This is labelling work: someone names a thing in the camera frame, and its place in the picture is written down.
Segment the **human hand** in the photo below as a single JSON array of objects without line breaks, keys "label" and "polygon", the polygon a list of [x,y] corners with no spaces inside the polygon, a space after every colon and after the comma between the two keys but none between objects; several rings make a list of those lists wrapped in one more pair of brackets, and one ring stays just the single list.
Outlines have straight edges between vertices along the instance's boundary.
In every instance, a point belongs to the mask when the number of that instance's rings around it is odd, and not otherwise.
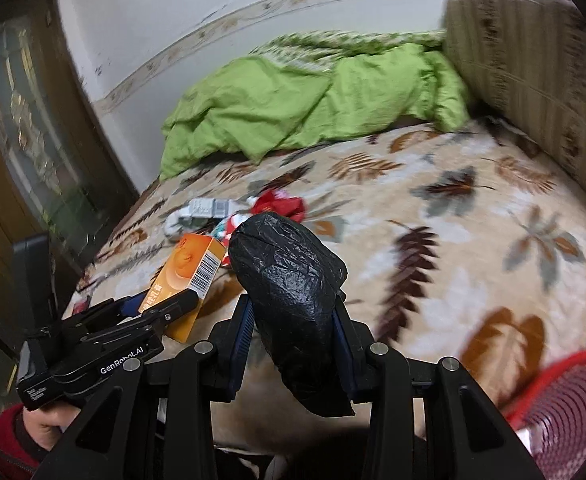
[{"label": "human hand", "polygon": [[33,441],[38,446],[50,451],[62,436],[60,428],[70,426],[79,412],[79,408],[58,400],[32,412],[22,408],[22,421],[26,432]]}]

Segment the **dark cuff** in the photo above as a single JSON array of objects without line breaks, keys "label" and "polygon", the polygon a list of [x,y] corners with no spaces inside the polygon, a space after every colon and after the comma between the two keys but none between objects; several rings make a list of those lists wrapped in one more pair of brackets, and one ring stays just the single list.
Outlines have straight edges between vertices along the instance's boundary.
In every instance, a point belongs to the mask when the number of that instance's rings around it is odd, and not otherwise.
[{"label": "dark cuff", "polygon": [[31,438],[31,435],[26,431],[24,427],[24,421],[22,420],[22,410],[17,412],[16,420],[14,421],[14,430],[16,432],[16,439],[20,447],[25,450],[33,460],[36,462],[42,462],[45,459],[48,451],[43,447],[40,447],[35,440]]}]

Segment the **metal screw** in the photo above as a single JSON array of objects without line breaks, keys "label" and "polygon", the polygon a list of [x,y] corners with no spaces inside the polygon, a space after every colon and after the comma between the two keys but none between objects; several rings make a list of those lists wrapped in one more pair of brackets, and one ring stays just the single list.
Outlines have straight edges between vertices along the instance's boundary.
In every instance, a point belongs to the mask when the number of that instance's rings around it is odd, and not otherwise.
[{"label": "metal screw", "polygon": [[198,354],[208,354],[213,349],[213,344],[209,341],[200,341],[193,347]]},{"label": "metal screw", "polygon": [[384,355],[388,352],[388,346],[384,343],[373,343],[369,348],[376,355]]},{"label": "metal screw", "polygon": [[444,357],[442,359],[442,366],[449,372],[454,372],[459,368],[459,361],[454,357]]},{"label": "metal screw", "polygon": [[131,357],[124,362],[122,368],[124,368],[128,372],[134,372],[135,370],[140,368],[141,364],[142,363],[137,357]]}]

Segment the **wooden door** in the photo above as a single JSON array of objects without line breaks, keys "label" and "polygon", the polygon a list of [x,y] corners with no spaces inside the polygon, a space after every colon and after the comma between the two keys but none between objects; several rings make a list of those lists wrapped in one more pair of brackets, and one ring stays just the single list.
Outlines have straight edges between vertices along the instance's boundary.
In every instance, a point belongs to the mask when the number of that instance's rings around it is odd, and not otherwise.
[{"label": "wooden door", "polygon": [[14,319],[12,243],[49,230],[64,306],[135,197],[78,88],[54,0],[7,0],[0,7],[0,319]]}]

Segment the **white wall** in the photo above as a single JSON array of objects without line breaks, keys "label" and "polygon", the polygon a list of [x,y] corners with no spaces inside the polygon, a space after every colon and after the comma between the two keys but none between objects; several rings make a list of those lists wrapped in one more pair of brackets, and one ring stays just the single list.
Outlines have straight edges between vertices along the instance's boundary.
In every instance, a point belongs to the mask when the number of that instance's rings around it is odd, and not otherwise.
[{"label": "white wall", "polygon": [[[145,62],[183,36],[233,10],[260,0],[58,0],[63,28],[83,88],[91,102],[99,101]],[[237,41],[219,41],[207,47],[197,61],[181,60],[151,84],[136,91],[108,117],[102,126],[116,155],[134,185],[144,189],[157,175],[163,137],[162,120],[182,91],[197,78],[245,54],[250,48],[278,34],[313,28],[349,28],[361,31],[427,30],[438,25],[442,1],[412,0],[406,12],[393,13],[390,4],[376,0],[335,3],[297,18],[280,16],[267,20],[260,30]],[[377,12],[380,4],[386,10]]]}]

